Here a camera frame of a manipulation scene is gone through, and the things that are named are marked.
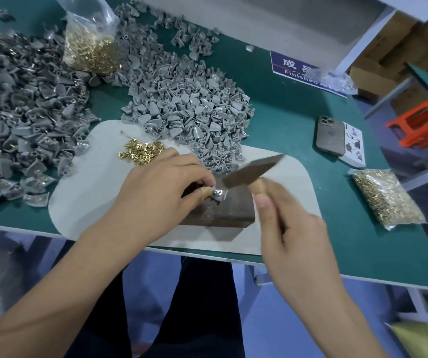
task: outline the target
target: sign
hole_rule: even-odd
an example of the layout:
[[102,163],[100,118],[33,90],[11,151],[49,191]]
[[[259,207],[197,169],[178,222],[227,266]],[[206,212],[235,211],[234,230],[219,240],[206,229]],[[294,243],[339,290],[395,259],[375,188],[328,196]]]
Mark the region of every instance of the sign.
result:
[[275,74],[279,74],[284,77],[296,80],[298,82],[314,86],[315,88],[329,91],[330,93],[339,95],[343,98],[347,97],[345,93],[333,90],[323,83],[319,83],[312,79],[306,78],[305,73],[307,71],[309,71],[310,69],[318,69],[318,67],[316,67],[315,65],[290,58],[275,51],[270,52],[270,60],[272,62],[272,71]]

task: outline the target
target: bag of brass pins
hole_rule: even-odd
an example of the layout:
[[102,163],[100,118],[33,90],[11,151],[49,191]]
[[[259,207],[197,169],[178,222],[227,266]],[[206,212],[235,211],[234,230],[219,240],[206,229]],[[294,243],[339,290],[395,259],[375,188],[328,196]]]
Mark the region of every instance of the bag of brass pins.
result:
[[125,144],[125,148],[126,151],[119,152],[118,157],[121,159],[130,159],[138,166],[147,165],[166,149],[161,141],[140,143],[135,138],[131,138],[129,142]]
[[387,230],[396,225],[426,222],[417,204],[391,170],[351,169],[348,173],[360,188],[378,221]]
[[57,0],[66,11],[63,62],[77,71],[108,75],[120,69],[116,57],[119,18],[105,0]]

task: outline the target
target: pile of brass pins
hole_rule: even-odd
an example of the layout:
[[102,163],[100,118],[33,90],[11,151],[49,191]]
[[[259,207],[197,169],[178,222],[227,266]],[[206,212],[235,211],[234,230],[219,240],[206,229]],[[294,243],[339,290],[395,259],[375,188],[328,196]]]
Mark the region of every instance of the pile of brass pins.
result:
[[131,138],[129,142],[125,144],[125,148],[126,151],[119,152],[118,157],[121,159],[130,159],[138,166],[147,165],[166,149],[161,141],[140,143],[135,138]]
[[113,35],[92,33],[75,22],[66,28],[63,61],[79,71],[108,75],[121,69]]
[[352,177],[378,221],[385,228],[426,222],[417,204],[390,170],[355,171]]

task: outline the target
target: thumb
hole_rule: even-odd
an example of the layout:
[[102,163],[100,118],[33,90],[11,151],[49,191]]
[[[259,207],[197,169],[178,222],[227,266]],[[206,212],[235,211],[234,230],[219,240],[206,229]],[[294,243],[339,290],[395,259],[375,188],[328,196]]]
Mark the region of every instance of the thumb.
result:
[[264,193],[255,195],[253,199],[257,205],[262,230],[262,255],[268,258],[282,248],[277,209],[270,197]]
[[182,215],[182,218],[186,217],[189,212],[191,212],[193,209],[199,206],[202,201],[212,195],[212,192],[214,192],[212,187],[204,186],[197,188],[194,192],[191,192],[181,198],[179,211]]

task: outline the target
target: phone back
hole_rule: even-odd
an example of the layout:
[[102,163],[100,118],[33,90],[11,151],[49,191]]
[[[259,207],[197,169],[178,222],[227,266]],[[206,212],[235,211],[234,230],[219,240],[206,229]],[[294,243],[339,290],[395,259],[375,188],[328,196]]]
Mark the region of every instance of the phone back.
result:
[[327,116],[318,117],[317,148],[335,156],[345,154],[345,124]]

